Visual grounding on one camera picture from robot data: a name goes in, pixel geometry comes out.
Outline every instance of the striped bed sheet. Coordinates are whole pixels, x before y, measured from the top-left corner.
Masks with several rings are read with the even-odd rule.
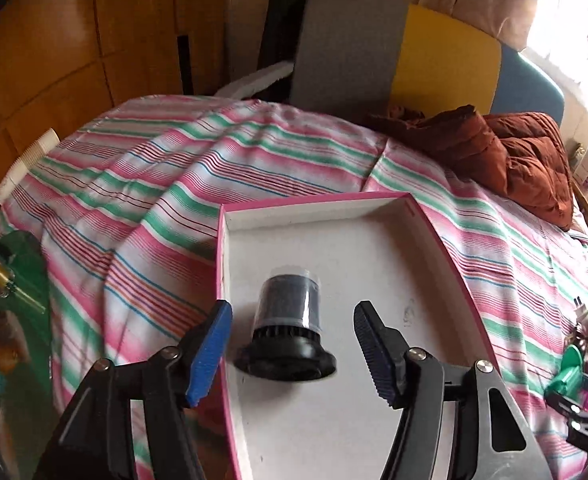
[[[588,305],[588,236],[381,134],[258,100],[125,102],[63,140],[4,203],[0,232],[32,232],[48,262],[57,407],[99,356],[144,360],[204,319],[221,204],[382,190],[408,191],[424,208],[554,477],[576,478],[585,456],[565,443],[542,393],[573,327],[573,298]],[[199,442],[224,448],[219,387],[195,420]],[[151,478],[142,411],[133,413],[139,473]]]

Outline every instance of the white armrest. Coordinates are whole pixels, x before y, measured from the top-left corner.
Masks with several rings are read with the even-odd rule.
[[[214,95],[231,99],[245,99],[289,76],[294,71],[293,61],[279,61],[223,86]]]

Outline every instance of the window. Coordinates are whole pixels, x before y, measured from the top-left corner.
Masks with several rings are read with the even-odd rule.
[[[528,47],[578,85],[588,109],[587,1],[538,0]]]

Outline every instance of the tablecloth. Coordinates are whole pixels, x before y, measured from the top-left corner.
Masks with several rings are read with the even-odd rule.
[[[204,319],[221,204],[378,190],[411,192],[424,208],[554,476],[576,477],[584,454],[565,443],[542,393],[574,324],[573,298],[588,305],[588,237],[381,134],[259,100],[125,102],[63,140],[5,202],[0,232],[31,231],[48,263],[58,407],[99,356],[144,360]],[[214,426],[217,395],[203,415]],[[135,450],[149,478],[137,413]]]

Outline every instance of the metal screw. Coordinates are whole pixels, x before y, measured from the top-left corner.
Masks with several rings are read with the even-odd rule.
[[[427,357],[427,353],[422,348],[415,346],[407,351],[407,355],[413,361],[423,361]]]
[[[104,372],[107,369],[109,369],[110,367],[110,360],[106,359],[105,357],[101,357],[100,359],[98,359],[97,362],[94,363],[94,365],[92,366],[92,368],[94,368],[94,370],[96,370],[97,372]]]
[[[161,355],[163,356],[163,359],[167,359],[168,361],[176,359],[179,353],[179,349],[176,346],[166,346],[161,350]]]
[[[488,374],[492,370],[494,370],[494,366],[492,366],[492,363],[490,361],[486,361],[485,359],[481,359],[480,361],[477,361],[476,368],[478,368],[484,374]]]

